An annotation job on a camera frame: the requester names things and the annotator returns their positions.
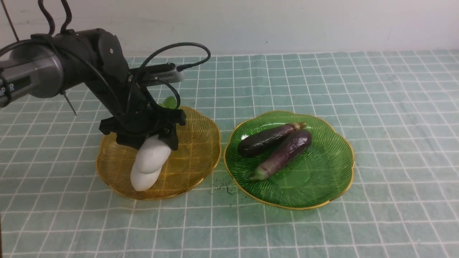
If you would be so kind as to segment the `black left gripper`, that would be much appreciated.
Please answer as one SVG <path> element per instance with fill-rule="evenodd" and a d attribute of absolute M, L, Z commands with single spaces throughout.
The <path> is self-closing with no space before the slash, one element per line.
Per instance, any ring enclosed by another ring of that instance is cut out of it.
<path fill-rule="evenodd" d="M 99 131 L 104 135 L 116 134 L 116 143 L 136 150 L 148 137 L 159 134 L 160 139 L 172 151 L 176 151 L 179 145 L 176 126 L 186 124 L 186 114 L 179 108 L 181 99 L 178 91 L 169 83 L 163 84 L 173 93 L 173 108 L 158 104 L 147 86 L 137 83 L 133 90 L 133 104 L 126 104 L 131 109 L 124 114 L 103 119 Z"/>

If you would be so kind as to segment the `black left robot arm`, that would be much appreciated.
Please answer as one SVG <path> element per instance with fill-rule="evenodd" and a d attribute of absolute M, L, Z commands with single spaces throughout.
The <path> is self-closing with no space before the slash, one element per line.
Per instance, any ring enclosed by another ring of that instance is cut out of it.
<path fill-rule="evenodd" d="M 6 53 L 9 59 L 1 61 L 2 108 L 25 95 L 48 99 L 84 84 L 111 114 L 100 122 L 102 134 L 116 134 L 118 144 L 134 149 L 156 137 L 177 150 L 176 126 L 186 124 L 177 90 L 172 89 L 176 105 L 167 108 L 147 88 L 181 81 L 189 65 L 129 68 L 118 38 L 100 28 L 53 37 L 34 34 L 1 50 Z"/>

